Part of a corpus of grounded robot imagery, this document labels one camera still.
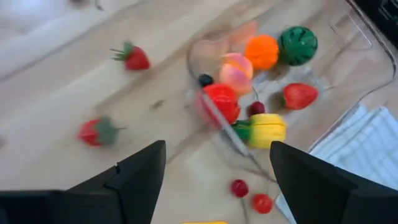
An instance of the orange fruit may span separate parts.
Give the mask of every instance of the orange fruit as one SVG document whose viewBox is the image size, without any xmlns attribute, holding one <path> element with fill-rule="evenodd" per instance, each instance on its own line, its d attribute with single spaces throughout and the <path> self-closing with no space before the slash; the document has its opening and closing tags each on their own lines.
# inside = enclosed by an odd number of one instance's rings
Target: orange fruit
<svg viewBox="0 0 398 224">
<path fill-rule="evenodd" d="M 253 37 L 246 45 L 244 56 L 256 70 L 268 70 L 278 61 L 279 47 L 275 38 L 268 35 Z"/>
</svg>

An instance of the white cloth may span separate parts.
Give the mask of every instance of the white cloth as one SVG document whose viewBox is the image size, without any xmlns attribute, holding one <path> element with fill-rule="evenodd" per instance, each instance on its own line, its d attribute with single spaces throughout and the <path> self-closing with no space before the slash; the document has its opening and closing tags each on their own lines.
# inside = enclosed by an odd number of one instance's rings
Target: white cloth
<svg viewBox="0 0 398 224">
<path fill-rule="evenodd" d="M 398 190 L 398 122 L 387 108 L 358 109 L 310 153 L 339 168 Z M 275 204 L 296 223 L 285 198 Z"/>
</svg>

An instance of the cherry stem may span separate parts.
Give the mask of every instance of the cherry stem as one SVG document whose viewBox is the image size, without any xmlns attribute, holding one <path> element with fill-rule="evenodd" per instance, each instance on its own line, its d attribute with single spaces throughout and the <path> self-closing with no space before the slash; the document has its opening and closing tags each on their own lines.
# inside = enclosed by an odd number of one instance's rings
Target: cherry stem
<svg viewBox="0 0 398 224">
<path fill-rule="evenodd" d="M 241 198 L 241 205 L 242 205 L 242 209 L 243 209 L 244 222 L 245 222 L 245 224 L 249 224 L 248 209 L 246 208 L 246 204 L 244 203 L 243 198 Z"/>
<path fill-rule="evenodd" d="M 256 101 L 259 101 L 259 93 L 257 92 L 257 90 L 254 88 L 254 86 L 251 86 L 251 88 L 254 91 L 254 97 L 256 98 Z"/>
</svg>

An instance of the red cherry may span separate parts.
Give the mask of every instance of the red cherry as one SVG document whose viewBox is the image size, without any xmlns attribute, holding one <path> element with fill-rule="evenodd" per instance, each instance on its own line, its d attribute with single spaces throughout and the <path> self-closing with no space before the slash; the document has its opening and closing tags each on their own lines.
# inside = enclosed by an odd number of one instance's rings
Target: red cherry
<svg viewBox="0 0 398 224">
<path fill-rule="evenodd" d="M 235 197 L 242 198 L 249 193 L 249 187 L 243 180 L 234 180 L 231 184 L 231 192 Z"/>
<path fill-rule="evenodd" d="M 266 194 L 256 194 L 252 199 L 252 206 L 260 214 L 267 214 L 272 210 L 272 199 Z"/>
<path fill-rule="evenodd" d="M 263 103 L 260 101 L 256 101 L 252 103 L 250 106 L 248 106 L 248 117 L 255 115 L 255 114 L 262 114 L 266 112 L 266 108 Z"/>
</svg>

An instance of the transparent container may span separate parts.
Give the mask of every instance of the transparent container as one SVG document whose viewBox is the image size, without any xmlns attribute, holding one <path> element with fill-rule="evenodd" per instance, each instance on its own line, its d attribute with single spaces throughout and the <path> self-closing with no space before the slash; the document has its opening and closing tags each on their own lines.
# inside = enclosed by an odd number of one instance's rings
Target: transparent container
<svg viewBox="0 0 398 224">
<path fill-rule="evenodd" d="M 262 7 L 262 1 L 251 1 Z M 318 50 L 311 61 L 299 67 L 276 65 L 258 72 L 252 81 L 255 89 L 239 99 L 239 119 L 247 119 L 245 108 L 257 98 L 267 112 L 279 113 L 287 123 L 285 143 L 309 152 L 350 116 L 358 105 L 367 108 L 386 106 L 389 86 L 396 75 L 396 50 L 375 25 L 351 0 L 281 1 L 260 15 L 246 12 L 242 21 L 231 21 L 195 41 L 187 55 L 187 66 L 195 83 L 201 74 L 218 79 L 221 58 L 230 52 L 242 53 L 251 37 L 259 34 L 275 38 L 291 26 L 311 29 L 318 38 Z M 317 101 L 299 111 L 274 111 L 272 96 L 292 82 L 317 87 Z M 207 107 L 221 128 L 220 147 L 228 164 L 276 183 L 269 161 L 269 150 L 249 149 L 238 138 L 210 98 L 200 91 Z M 390 108 L 398 115 L 398 108 Z"/>
</svg>

